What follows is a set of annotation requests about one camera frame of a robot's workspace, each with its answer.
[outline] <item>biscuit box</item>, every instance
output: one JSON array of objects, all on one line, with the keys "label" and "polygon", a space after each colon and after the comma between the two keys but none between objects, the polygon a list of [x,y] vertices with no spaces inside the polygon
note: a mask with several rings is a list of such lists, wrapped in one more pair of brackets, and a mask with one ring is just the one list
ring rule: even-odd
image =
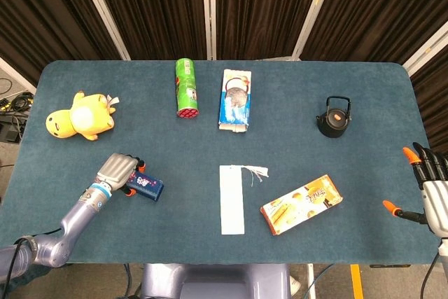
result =
[{"label": "biscuit box", "polygon": [[220,130],[247,131],[251,107],[251,74],[250,71],[224,70],[218,122]]},{"label": "biscuit box", "polygon": [[280,235],[341,201],[342,196],[330,177],[324,175],[265,204],[260,211],[272,234]]}]

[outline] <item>green can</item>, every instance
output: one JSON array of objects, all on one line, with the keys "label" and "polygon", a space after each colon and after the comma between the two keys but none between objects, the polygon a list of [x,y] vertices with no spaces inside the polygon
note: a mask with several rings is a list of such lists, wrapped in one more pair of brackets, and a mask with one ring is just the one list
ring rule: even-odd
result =
[{"label": "green can", "polygon": [[181,118],[194,118],[197,109],[195,64],[190,59],[176,61],[177,115]]}]

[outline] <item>brown curtain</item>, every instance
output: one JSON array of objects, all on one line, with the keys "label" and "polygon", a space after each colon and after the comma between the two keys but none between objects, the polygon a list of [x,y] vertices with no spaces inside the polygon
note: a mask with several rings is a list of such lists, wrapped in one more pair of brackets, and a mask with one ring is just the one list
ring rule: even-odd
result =
[{"label": "brown curtain", "polygon": [[216,0],[218,59],[291,56],[312,0]]},{"label": "brown curtain", "polygon": [[134,60],[206,59],[204,0],[106,0]]},{"label": "brown curtain", "polygon": [[0,56],[36,84],[54,60],[120,59],[92,0],[0,0]]},{"label": "brown curtain", "polygon": [[325,0],[300,58],[403,64],[446,21],[448,0]]},{"label": "brown curtain", "polygon": [[448,46],[411,77],[431,148],[448,155]]}]

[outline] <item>metal frame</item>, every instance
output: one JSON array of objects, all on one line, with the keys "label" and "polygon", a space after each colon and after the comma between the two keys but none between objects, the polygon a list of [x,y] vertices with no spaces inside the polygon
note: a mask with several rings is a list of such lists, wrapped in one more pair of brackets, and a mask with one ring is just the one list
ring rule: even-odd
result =
[{"label": "metal frame", "polygon": [[307,17],[305,18],[305,22],[303,23],[302,30],[300,31],[299,38],[297,39],[297,43],[295,44],[293,54],[291,55],[293,61],[300,60],[300,54],[302,54],[305,43],[307,42],[314,23],[316,22],[316,18],[319,14],[319,11],[321,10],[323,1],[324,0],[312,1],[311,6],[308,10]]},{"label": "metal frame", "polygon": [[315,284],[313,284],[314,281],[314,265],[312,263],[308,263],[307,264],[307,278],[308,278],[308,287],[309,288],[309,292],[308,292],[308,298],[309,299],[316,299],[316,289],[315,289]]},{"label": "metal frame", "polygon": [[210,25],[210,0],[204,0],[205,39],[207,46],[207,59],[212,60],[211,54],[211,25]]},{"label": "metal frame", "polygon": [[204,0],[207,59],[216,60],[216,0]]},{"label": "metal frame", "polygon": [[36,94],[36,87],[32,85],[21,73],[12,68],[3,58],[0,57],[0,69],[5,71],[11,78],[16,80],[22,87],[30,91],[33,95]]},{"label": "metal frame", "polygon": [[270,57],[269,59],[261,59],[257,61],[293,61],[291,56]]},{"label": "metal frame", "polygon": [[448,45],[448,21],[403,64],[409,77]]},{"label": "metal frame", "polygon": [[111,36],[113,44],[117,48],[120,56],[123,60],[131,60],[130,54],[126,49],[125,43],[118,31],[117,25],[112,17],[112,14],[107,6],[105,0],[92,0],[93,4],[97,8],[98,14],[101,16],[103,20],[104,26],[106,26],[107,32]]}]

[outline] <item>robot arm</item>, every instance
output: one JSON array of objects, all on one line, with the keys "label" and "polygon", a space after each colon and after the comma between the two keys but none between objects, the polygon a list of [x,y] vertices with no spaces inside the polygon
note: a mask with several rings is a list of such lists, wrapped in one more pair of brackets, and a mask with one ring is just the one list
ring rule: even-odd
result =
[{"label": "robot arm", "polygon": [[448,277],[448,158],[414,143],[416,155],[409,148],[403,152],[414,170],[423,200],[424,214],[402,211],[389,201],[384,206],[397,217],[428,224],[430,231],[442,240],[439,255]]},{"label": "robot arm", "polygon": [[[41,264],[61,267],[69,259],[79,235],[102,209],[112,192],[123,187],[135,170],[138,160],[114,153],[104,163],[97,177],[80,199],[61,220],[62,236],[26,236],[15,258],[11,278],[25,273],[28,267]],[[0,283],[7,278],[17,245],[0,249]]]}]

